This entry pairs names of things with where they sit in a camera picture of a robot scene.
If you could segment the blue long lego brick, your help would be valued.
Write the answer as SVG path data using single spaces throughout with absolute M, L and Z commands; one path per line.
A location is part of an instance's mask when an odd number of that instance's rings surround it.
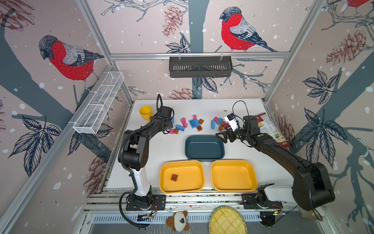
M 176 125 L 176 127 L 175 127 L 176 129 L 178 129 L 179 131 L 182 131 L 182 132 L 184 132 L 185 131 L 185 127 L 184 126 L 182 126 L 182 125 Z

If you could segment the large blue lego brick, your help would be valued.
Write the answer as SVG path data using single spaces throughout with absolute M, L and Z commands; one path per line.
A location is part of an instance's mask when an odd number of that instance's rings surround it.
M 190 123 L 190 126 L 192 128 L 196 128 L 196 127 L 200 126 L 200 123 L 197 119 L 190 120 L 189 123 Z

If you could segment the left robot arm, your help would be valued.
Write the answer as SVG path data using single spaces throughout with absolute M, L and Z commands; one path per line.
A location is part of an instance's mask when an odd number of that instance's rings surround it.
M 159 132 L 168 134 L 172 128 L 174 110 L 170 107 L 157 108 L 149 122 L 136 130 L 127 130 L 118 152 L 118 162 L 129 172 L 134 190 L 129 194 L 131 206 L 139 209 L 151 207 L 152 186 L 144 169 L 149 158 L 150 140 Z

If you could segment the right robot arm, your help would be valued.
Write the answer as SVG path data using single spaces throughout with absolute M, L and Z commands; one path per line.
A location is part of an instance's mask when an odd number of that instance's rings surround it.
M 216 137 L 223 143 L 237 139 L 246 141 L 249 147 L 275 160 L 293 177 L 292 196 L 302 209 L 310 211 L 335 201 L 336 196 L 327 168 L 322 163 L 311 163 L 291 153 L 272 136 L 261 133 L 255 116 L 243 117 L 242 128 L 227 126 L 224 131 L 217 133 Z

